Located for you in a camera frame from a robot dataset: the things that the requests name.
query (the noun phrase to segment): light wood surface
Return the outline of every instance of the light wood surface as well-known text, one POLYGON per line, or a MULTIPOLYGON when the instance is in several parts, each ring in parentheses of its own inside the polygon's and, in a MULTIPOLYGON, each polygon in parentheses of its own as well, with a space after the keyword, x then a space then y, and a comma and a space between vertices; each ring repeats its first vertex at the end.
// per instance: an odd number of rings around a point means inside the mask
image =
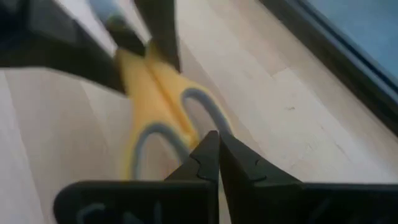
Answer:
MULTIPOLYGON (((84 1, 61 2, 114 50, 84 1)), ((120 4, 147 40, 129 1, 120 4)), ((177 0, 177 14, 184 75, 213 91, 241 141, 301 180, 398 181, 397 138, 257 1, 177 0)), ((117 179, 133 112, 125 97, 67 74, 1 72, 0 223, 54 223, 62 187, 117 179)), ((178 166, 159 138, 146 148, 145 179, 178 166)))

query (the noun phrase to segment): scissor handle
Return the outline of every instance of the scissor handle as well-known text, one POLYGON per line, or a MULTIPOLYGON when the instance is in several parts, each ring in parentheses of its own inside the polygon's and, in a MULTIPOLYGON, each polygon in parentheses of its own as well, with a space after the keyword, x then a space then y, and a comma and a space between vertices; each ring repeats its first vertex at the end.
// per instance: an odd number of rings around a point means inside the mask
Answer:
POLYGON ((179 75, 149 44, 145 57, 118 49, 116 63, 133 106, 132 133, 124 156, 126 179, 139 177, 139 157, 148 135, 159 133, 175 148, 180 162, 200 142, 200 135, 185 109, 193 98, 209 112, 217 128, 233 132, 226 113, 203 86, 179 75))

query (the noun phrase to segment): scissors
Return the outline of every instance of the scissors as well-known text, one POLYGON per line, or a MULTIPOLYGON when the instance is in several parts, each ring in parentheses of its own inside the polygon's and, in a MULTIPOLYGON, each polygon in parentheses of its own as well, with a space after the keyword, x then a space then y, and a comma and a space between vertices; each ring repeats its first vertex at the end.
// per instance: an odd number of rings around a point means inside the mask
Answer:
POLYGON ((0 67, 47 67, 125 94, 134 108, 123 177, 139 178, 150 134, 163 135, 180 163, 201 141, 186 110, 200 102, 220 131, 233 133, 224 109, 205 87, 180 75, 174 0, 135 0, 152 38, 143 43, 112 0, 90 0, 118 48, 112 57, 51 0, 0 0, 0 67))

